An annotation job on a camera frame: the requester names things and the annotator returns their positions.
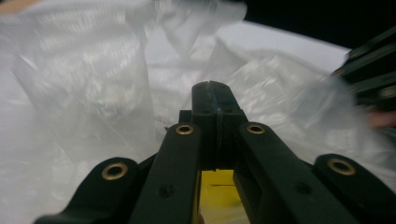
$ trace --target yellow object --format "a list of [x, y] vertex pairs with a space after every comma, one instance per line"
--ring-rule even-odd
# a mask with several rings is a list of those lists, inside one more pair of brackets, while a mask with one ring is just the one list
[[233, 171], [204, 171], [201, 213], [205, 224], [248, 224], [248, 217], [233, 183]]

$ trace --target brown surface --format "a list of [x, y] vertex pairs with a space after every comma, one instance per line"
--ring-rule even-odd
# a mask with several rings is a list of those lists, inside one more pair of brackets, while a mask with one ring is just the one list
[[0, 14], [15, 13], [21, 11], [41, 0], [11, 0], [0, 4]]

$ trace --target black metal frame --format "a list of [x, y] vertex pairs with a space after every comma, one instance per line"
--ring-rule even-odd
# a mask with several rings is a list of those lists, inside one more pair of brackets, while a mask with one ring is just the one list
[[300, 161], [269, 127], [248, 122], [224, 84], [195, 85], [179, 119], [156, 156], [102, 162], [62, 213], [35, 223], [197, 224], [201, 171], [216, 169], [234, 170], [250, 223], [396, 220], [396, 196], [375, 176], [338, 155]]

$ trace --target brass grommet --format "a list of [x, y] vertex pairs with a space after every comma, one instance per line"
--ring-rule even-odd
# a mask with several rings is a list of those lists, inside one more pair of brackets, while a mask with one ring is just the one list
[[194, 128], [191, 125], [183, 124], [176, 128], [178, 134], [190, 134], [194, 132]]
[[356, 169], [349, 162], [332, 158], [329, 159], [327, 165], [336, 173], [340, 175], [354, 175], [356, 174]]
[[258, 124], [249, 124], [247, 126], [247, 131], [255, 134], [265, 133], [264, 128]]
[[116, 180], [125, 176], [127, 172], [128, 172], [128, 166], [122, 162], [117, 162], [117, 163], [109, 164], [102, 171], [102, 178], [105, 180]]

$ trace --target dark background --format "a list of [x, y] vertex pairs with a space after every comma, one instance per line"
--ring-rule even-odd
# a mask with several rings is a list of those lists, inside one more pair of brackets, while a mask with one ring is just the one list
[[356, 48], [396, 25], [396, 1], [230, 0], [247, 4], [247, 21]]

